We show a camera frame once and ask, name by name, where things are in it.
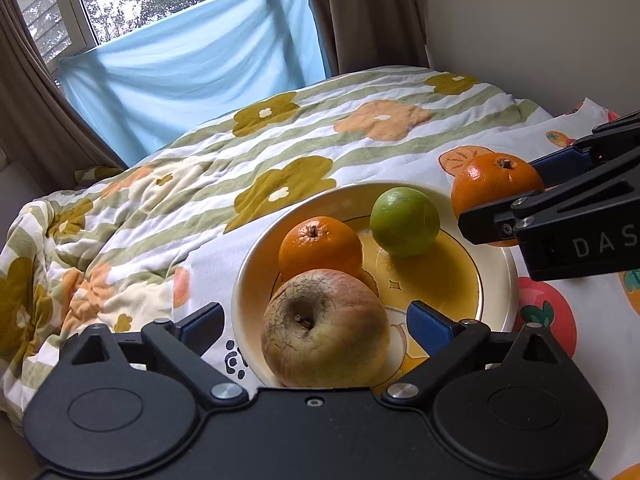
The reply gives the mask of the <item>floral pillow by window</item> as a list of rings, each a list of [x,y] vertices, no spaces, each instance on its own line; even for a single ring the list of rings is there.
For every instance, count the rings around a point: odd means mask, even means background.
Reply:
[[[85,170],[75,171],[75,180],[78,186],[86,188],[96,182],[118,176],[122,170],[114,167],[94,166]]]

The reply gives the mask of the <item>large orange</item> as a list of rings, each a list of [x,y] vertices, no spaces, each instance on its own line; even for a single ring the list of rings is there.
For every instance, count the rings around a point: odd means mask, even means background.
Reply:
[[[518,156],[491,152],[465,162],[454,176],[451,207],[459,218],[472,208],[543,190],[544,181],[529,162]]]

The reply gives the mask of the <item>floral striped duvet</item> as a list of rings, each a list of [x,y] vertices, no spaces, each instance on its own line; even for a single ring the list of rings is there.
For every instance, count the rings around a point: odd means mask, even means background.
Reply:
[[[69,336],[174,314],[195,249],[367,166],[423,155],[537,103],[469,75],[388,66],[283,92],[186,132],[88,188],[25,204],[1,252],[1,408],[20,426]]]

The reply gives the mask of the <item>brown curtain left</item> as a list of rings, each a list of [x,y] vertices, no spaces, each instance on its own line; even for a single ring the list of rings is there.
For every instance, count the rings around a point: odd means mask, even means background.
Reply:
[[[78,170],[126,168],[58,90],[17,0],[1,0],[1,148],[48,193],[72,188]]]

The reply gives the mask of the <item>cream duck print bowl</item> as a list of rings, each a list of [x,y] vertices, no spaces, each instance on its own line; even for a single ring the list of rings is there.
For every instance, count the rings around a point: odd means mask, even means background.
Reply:
[[[428,354],[409,334],[407,310],[420,300],[454,321],[475,318],[492,330],[507,332],[518,306],[516,266],[506,248],[475,246],[465,240],[448,194],[421,186],[435,205],[440,232],[423,255],[394,259],[375,243],[369,230],[373,204],[392,181],[362,182],[311,197],[273,220],[250,248],[240,267],[231,301],[233,333],[244,360],[260,384],[279,387],[260,348],[262,316],[282,285],[278,250],[285,234],[311,217],[329,216],[348,224],[360,237],[364,281],[378,294],[390,322],[390,348],[376,378],[375,391],[409,373]]]

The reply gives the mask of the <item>large yellow-red apple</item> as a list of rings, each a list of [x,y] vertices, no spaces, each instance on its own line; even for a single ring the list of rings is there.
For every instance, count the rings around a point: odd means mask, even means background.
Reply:
[[[390,322],[358,278],[311,270],[271,298],[260,344],[272,374],[290,388],[370,386],[386,361]]]

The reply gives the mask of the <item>brown curtain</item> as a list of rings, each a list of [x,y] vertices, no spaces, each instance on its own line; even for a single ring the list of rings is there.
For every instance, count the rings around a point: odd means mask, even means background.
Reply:
[[[58,90],[17,0],[1,0],[1,148],[48,193],[72,188],[78,170],[126,168]]]
[[[428,65],[416,0],[310,0],[333,76]]]

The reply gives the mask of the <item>green apple front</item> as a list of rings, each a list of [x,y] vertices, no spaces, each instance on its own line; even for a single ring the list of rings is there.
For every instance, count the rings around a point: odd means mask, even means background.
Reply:
[[[390,188],[378,196],[369,228],[374,240],[394,257],[413,257],[427,252],[440,230],[433,202],[414,188]]]

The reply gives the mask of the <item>brown curtain right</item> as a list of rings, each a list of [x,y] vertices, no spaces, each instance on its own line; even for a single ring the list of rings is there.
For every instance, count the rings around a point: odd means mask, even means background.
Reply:
[[[333,76],[428,65],[416,0],[310,0]]]

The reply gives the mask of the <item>light blue window cloth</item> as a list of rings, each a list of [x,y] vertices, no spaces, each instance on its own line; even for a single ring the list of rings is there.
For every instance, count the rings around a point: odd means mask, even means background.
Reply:
[[[63,58],[58,76],[68,102],[132,166],[326,70],[309,0],[208,0]]]

